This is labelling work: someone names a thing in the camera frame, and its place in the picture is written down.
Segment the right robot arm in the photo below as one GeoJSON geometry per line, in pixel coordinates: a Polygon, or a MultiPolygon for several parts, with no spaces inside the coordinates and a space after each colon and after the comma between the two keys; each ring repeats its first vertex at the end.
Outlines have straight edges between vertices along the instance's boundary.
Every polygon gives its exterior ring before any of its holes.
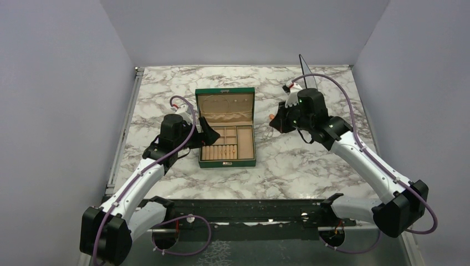
{"type": "Polygon", "coordinates": [[[329,226],[341,219],[373,223],[389,237],[398,237],[424,215],[428,186],[399,174],[355,135],[353,127],[331,116],[324,95],[317,89],[291,92],[278,103],[269,125],[282,134],[306,131],[317,142],[348,163],[375,191],[377,199],[353,198],[337,193],[325,200],[321,221],[329,226]]]}

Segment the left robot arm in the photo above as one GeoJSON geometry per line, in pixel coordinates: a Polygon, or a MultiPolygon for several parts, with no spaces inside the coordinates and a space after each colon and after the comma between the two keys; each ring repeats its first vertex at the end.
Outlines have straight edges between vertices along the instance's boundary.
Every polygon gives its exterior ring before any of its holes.
{"type": "Polygon", "coordinates": [[[165,115],[160,134],[144,151],[136,170],[125,184],[100,207],[88,207],[81,219],[79,249],[94,260],[120,265],[133,241],[152,226],[168,227],[174,220],[170,203],[152,201],[138,210],[150,188],[162,179],[178,160],[182,149],[199,149],[214,144],[220,137],[204,117],[165,115]]]}

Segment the green jewelry box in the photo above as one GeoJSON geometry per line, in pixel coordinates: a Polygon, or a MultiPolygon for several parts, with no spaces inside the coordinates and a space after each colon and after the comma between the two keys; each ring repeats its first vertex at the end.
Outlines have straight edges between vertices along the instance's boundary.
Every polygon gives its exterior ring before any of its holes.
{"type": "Polygon", "coordinates": [[[255,88],[196,89],[198,114],[220,134],[214,145],[199,151],[200,168],[254,167],[255,88]],[[221,146],[226,152],[221,154],[221,146]]]}

